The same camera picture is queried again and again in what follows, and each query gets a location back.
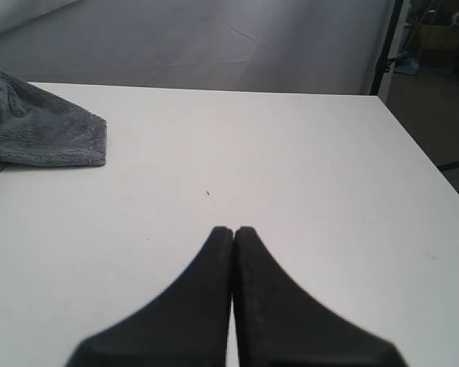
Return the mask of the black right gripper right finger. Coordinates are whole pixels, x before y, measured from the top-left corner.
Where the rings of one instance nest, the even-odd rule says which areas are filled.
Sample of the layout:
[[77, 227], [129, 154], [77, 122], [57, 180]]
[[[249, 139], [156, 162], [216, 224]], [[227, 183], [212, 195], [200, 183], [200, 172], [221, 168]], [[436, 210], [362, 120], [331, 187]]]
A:
[[241, 366], [404, 366], [387, 340], [296, 284], [252, 227], [236, 231], [233, 314]]

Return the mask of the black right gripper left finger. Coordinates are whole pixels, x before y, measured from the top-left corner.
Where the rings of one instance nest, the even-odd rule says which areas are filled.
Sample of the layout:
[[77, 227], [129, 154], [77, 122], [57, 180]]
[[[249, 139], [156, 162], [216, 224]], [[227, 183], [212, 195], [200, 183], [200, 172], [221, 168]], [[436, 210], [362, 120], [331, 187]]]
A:
[[224, 366], [233, 232], [215, 227], [182, 274], [149, 304], [82, 341], [69, 366]]

